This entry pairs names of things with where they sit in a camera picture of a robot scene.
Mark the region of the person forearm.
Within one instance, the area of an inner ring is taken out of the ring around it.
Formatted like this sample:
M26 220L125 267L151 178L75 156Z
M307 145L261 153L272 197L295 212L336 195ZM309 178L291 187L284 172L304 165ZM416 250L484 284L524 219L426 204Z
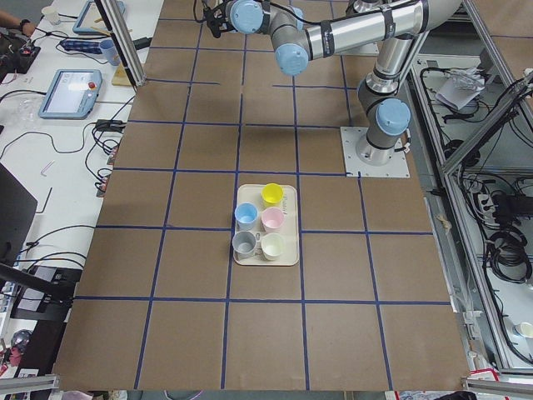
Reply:
M36 30L36 25L30 20L26 18L15 17L2 9L0 10L0 25L1 28L5 28L7 30L17 29L22 35L28 38L31 37Z

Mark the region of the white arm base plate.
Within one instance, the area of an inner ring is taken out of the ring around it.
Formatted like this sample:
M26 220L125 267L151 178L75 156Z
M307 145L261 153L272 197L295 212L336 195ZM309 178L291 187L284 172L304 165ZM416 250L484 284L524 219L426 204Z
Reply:
M346 175L353 178L409 178L405 147L398 137L395 147L381 150L366 137L367 127L341 127L341 145Z

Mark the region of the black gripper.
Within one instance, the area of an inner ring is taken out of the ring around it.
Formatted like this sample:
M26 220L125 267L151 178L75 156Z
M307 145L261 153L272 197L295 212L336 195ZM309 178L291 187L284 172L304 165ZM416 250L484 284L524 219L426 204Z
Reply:
M203 17L212 36L219 38L223 33L229 31L229 21L227 17L227 2L215 2L210 5L208 2L202 3Z

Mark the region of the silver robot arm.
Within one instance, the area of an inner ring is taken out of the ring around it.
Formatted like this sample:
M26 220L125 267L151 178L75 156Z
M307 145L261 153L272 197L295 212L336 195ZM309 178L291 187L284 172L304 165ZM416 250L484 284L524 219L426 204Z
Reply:
M368 128L358 139L354 154L369 166L382 167L398 147L411 123L411 110L398 99L402 75L421 47L422 38L459 8L458 1L350 1L344 15L309 21L294 5L277 1L200 1L193 6L198 23L211 34L268 36L281 72L295 77L309 63L334 55L352 61L357 49L376 46L368 58L370 70L358 83L358 100Z

